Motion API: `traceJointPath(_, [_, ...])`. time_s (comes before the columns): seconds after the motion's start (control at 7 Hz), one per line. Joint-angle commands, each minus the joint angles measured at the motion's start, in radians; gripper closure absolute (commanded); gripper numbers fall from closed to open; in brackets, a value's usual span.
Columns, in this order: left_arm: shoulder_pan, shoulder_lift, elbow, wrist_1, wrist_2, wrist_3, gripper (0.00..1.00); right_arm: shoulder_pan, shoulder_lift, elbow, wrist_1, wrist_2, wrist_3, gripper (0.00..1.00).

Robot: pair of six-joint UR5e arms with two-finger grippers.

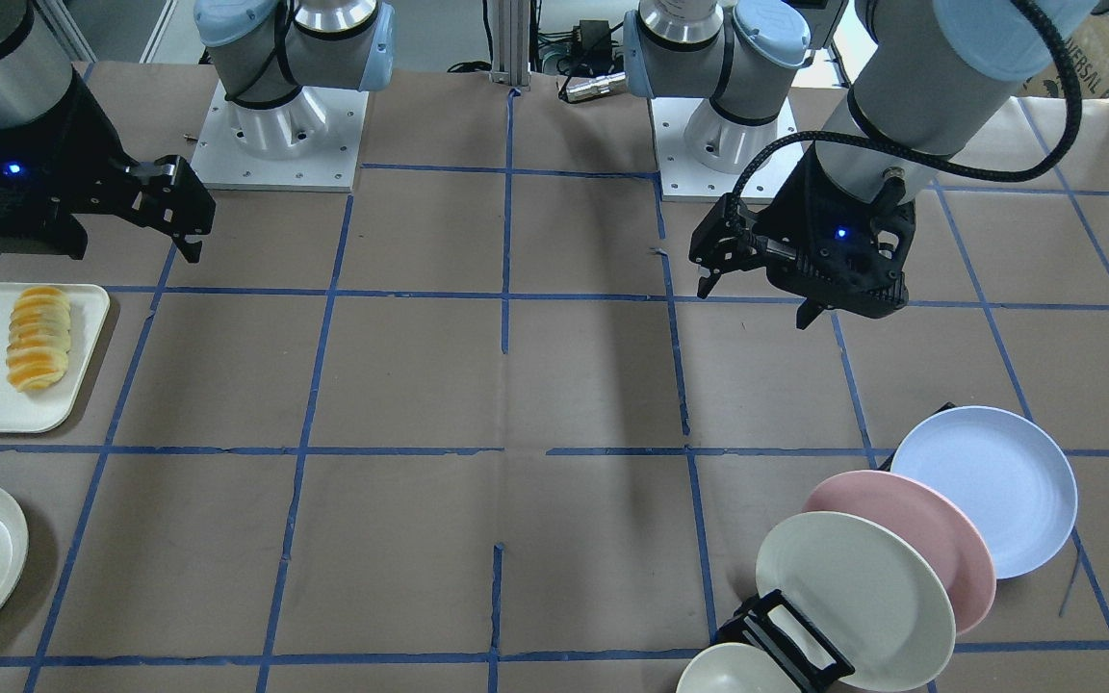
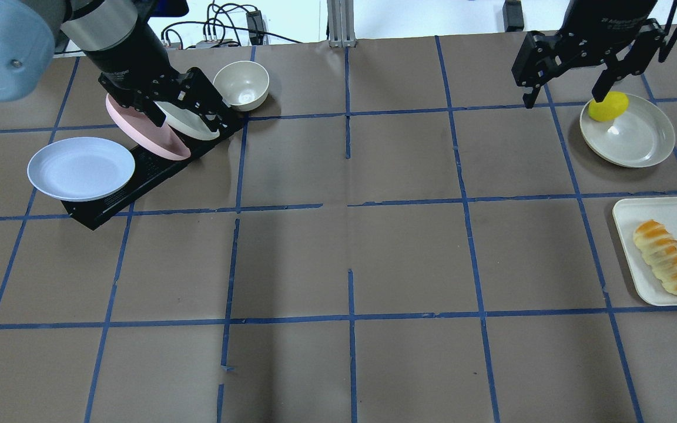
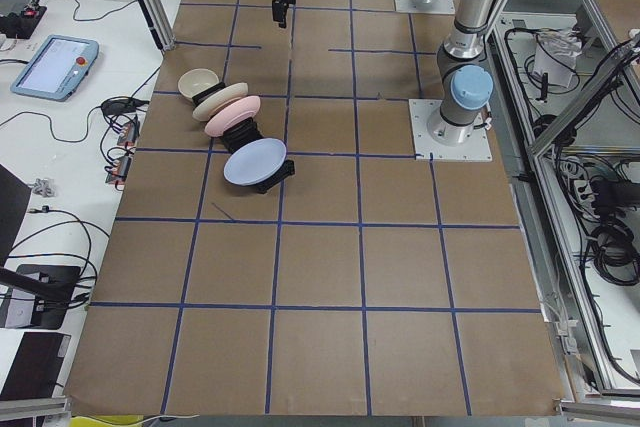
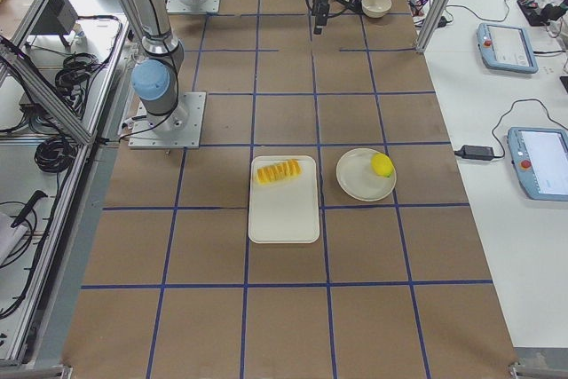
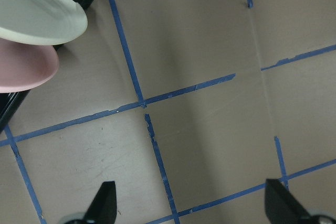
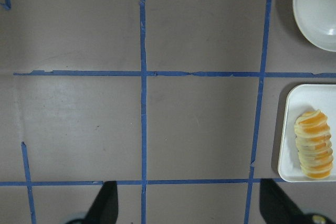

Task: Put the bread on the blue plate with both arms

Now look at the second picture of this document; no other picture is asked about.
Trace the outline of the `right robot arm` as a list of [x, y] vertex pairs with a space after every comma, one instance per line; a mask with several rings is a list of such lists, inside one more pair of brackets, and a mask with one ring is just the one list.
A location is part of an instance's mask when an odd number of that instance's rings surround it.
[[533, 108], [549, 81], [571, 69], [605, 65], [591, 89], [602, 102], [614, 84], [642, 74], [666, 45], [666, 33], [650, 17], [655, 1], [571, 1], [553, 35], [529, 31], [511, 73]]

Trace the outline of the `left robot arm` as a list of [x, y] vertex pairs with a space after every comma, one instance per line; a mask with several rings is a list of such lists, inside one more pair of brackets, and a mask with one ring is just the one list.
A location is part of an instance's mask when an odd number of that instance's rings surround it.
[[200, 69], [178, 72], [132, 1], [0, 1], [0, 102], [32, 93], [64, 33], [101, 71], [123, 108], [156, 126], [168, 117], [210, 132], [240, 125]]

